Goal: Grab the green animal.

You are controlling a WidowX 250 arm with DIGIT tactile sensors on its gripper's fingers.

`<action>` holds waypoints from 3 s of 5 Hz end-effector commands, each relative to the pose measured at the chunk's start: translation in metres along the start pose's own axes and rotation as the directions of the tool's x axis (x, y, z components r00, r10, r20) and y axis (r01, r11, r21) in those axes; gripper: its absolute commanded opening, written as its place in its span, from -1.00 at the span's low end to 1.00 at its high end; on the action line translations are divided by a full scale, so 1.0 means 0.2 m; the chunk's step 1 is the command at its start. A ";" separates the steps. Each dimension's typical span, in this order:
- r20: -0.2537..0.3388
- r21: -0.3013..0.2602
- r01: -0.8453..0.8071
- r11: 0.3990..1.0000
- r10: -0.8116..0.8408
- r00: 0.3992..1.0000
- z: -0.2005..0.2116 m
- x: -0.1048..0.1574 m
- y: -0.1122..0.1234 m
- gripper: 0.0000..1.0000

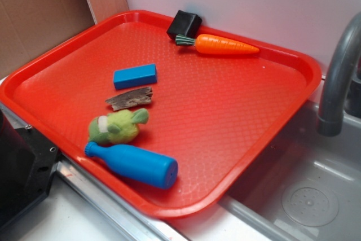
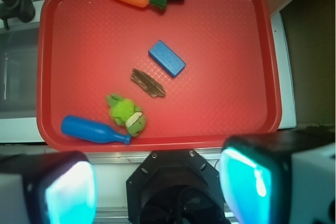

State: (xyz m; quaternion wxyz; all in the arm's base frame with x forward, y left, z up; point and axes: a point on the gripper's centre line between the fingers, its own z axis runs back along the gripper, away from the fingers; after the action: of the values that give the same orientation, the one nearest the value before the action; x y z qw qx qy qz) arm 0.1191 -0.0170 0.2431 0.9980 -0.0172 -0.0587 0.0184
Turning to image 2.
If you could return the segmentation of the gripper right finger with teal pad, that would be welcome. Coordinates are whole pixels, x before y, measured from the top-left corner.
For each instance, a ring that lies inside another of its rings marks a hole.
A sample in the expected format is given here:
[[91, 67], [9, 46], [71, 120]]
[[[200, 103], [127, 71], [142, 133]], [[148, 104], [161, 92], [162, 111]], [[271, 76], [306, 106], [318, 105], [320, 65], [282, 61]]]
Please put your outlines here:
[[335, 134], [232, 136], [221, 151], [219, 180], [240, 223], [335, 223]]

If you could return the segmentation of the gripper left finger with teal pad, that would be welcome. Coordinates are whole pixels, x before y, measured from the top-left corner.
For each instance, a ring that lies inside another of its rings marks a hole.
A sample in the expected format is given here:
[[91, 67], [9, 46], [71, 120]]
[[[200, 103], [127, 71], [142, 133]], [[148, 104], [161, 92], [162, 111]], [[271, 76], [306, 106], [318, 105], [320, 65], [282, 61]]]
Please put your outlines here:
[[1, 223], [93, 223], [97, 198], [81, 152], [1, 155]]

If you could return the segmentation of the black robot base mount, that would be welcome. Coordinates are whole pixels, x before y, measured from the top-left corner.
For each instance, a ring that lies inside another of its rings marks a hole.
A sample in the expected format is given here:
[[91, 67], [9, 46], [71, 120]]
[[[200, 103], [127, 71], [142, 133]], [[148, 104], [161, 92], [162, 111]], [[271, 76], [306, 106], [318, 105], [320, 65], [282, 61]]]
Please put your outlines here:
[[229, 223], [219, 173], [194, 150], [152, 151], [126, 189], [131, 223]]

